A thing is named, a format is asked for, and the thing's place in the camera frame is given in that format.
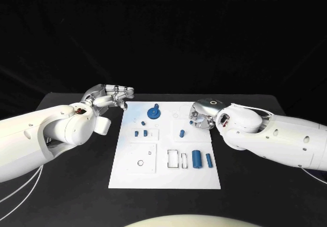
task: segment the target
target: rectangular slot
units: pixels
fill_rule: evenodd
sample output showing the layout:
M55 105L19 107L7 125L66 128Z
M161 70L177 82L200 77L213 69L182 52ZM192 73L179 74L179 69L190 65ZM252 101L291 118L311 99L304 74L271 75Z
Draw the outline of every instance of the rectangular slot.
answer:
M167 161L169 168L179 168L179 151L169 150L167 154L169 154L169 161Z
M182 169L187 169L187 156L186 156L186 153L182 153L180 157L182 157Z

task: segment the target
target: robotic hand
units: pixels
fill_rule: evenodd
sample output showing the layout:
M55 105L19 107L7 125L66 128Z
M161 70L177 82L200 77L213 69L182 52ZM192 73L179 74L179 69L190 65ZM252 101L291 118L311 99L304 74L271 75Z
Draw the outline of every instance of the robotic hand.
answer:
M249 150L288 166L327 171L327 126L242 105L226 107L210 98L195 102L189 118L197 128L212 129L216 124L233 149Z
M122 99L133 98L133 94L131 87L98 84L79 103L0 121L0 182L22 176L82 145L92 132L107 135L111 121L101 115L108 107L127 110Z

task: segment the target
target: blue tube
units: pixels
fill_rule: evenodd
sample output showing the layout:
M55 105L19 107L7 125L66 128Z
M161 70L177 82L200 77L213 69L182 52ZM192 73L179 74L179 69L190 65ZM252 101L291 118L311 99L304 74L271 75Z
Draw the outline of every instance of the blue tube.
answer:
M184 130L180 130L180 134L179 134L179 136L180 136L180 138L183 138L184 137Z
M207 160L207 166L209 166L209 168L212 168L213 167L213 163L212 163L210 154L206 154L206 160Z
M193 161L193 168L200 169L202 168L202 153L199 150L195 150L192 152L192 161Z

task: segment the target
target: hole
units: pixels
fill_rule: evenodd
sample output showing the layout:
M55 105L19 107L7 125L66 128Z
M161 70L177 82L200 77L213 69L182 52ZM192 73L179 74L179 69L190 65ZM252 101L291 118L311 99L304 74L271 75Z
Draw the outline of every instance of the hole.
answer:
M305 136L304 139L303 139L303 142L304 142L304 143L308 143L308 141L310 141L310 137Z
M27 131L25 131L25 136L26 136L26 138L30 140L30 134L29 134Z

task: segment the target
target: blue gear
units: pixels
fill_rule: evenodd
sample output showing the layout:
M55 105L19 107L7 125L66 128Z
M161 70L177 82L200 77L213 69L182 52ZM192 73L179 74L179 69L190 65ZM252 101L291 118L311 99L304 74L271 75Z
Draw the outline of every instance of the blue gear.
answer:
M160 109L159 109L159 105L156 104L156 105L154 105L154 108L151 108L151 109L148 110L148 113L147 113L148 118L150 118L150 119L157 119L157 118L160 117L160 114L161 114L161 112L160 112Z

